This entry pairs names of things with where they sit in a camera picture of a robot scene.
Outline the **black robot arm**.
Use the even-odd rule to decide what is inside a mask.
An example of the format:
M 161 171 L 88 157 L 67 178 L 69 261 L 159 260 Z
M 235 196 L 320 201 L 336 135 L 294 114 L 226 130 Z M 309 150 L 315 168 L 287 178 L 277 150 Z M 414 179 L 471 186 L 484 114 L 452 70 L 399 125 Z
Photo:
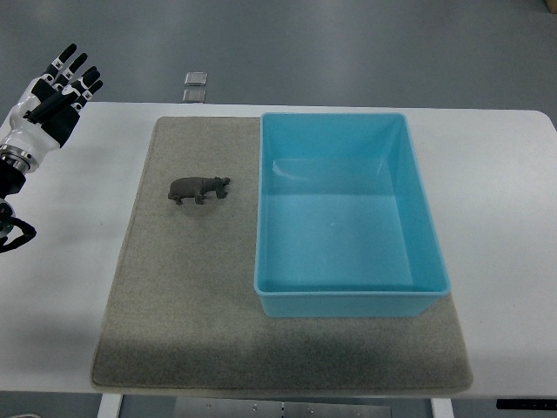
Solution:
M 1 253 L 27 244 L 37 236 L 34 226 L 18 218 L 6 198 L 21 191 L 25 176 L 13 164 L 1 159 Z

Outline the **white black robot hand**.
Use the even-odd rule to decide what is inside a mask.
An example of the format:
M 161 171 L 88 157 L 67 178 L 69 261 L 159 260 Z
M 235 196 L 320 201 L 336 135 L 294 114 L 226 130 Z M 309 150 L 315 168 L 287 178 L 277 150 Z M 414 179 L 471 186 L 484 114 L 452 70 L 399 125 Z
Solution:
M 10 111 L 1 160 L 22 174 L 34 172 L 49 152 L 66 144 L 81 110 L 103 86 L 95 66 L 78 73 L 87 54 L 76 51 L 77 46 L 70 44 L 55 57 Z

